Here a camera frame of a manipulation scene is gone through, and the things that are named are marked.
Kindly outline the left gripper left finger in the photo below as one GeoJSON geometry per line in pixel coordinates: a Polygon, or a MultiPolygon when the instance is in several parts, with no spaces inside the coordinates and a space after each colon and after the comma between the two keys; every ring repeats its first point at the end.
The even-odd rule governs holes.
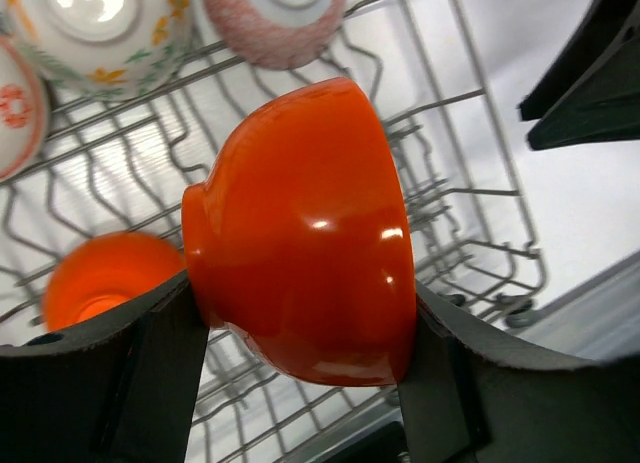
{"type": "Polygon", "coordinates": [[[182,462],[208,340],[185,273],[1,348],[4,462],[182,462]]]}

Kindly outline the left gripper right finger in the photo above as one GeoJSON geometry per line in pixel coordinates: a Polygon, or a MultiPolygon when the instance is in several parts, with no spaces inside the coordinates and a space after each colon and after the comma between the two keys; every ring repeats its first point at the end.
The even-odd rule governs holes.
{"type": "Polygon", "coordinates": [[[398,385],[413,462],[636,462],[639,357],[588,360],[503,332],[416,285],[398,385]]]}

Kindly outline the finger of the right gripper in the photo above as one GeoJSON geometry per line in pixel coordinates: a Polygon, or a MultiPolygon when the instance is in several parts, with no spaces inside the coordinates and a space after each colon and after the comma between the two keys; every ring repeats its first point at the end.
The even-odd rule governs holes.
{"type": "Polygon", "coordinates": [[[639,0],[593,0],[583,20],[532,92],[520,103],[523,121],[542,118],[615,43],[639,24],[639,0]]]}
{"type": "Polygon", "coordinates": [[[527,134],[534,151],[639,138],[639,29],[605,54],[527,134]]]}

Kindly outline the plain orange bowl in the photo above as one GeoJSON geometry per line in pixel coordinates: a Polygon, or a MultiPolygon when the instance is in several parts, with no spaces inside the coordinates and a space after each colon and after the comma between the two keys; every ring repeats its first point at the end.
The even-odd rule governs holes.
{"type": "Polygon", "coordinates": [[[408,218],[383,126],[344,77],[254,111],[183,195],[203,321],[302,381],[397,384],[416,327],[408,218]]]}
{"type": "Polygon", "coordinates": [[[185,269],[171,243],[143,232],[88,240],[54,269],[43,297],[47,329],[57,331],[145,294],[185,269]]]}

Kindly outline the orange floral pattern bowl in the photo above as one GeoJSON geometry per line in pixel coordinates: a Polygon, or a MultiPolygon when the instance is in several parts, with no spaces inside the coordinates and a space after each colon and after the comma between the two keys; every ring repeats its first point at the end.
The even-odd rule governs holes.
{"type": "Polygon", "coordinates": [[[1,36],[1,180],[22,171],[40,151],[51,115],[46,88],[12,41],[1,36]]]}

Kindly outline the dark patterned bottom bowl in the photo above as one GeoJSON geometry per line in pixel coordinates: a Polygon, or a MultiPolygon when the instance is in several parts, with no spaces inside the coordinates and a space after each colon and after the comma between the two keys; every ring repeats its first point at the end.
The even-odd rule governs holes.
{"type": "Polygon", "coordinates": [[[270,69],[302,67],[333,40],[346,0],[202,0],[226,46],[270,69]]]}

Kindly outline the white bowl yellow flower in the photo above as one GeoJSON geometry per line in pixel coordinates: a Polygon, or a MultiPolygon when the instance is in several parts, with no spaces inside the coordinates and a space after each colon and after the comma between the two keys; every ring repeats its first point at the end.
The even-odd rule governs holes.
{"type": "Polygon", "coordinates": [[[192,0],[1,0],[19,53],[54,85],[102,101],[141,97],[184,63],[192,0]]]}

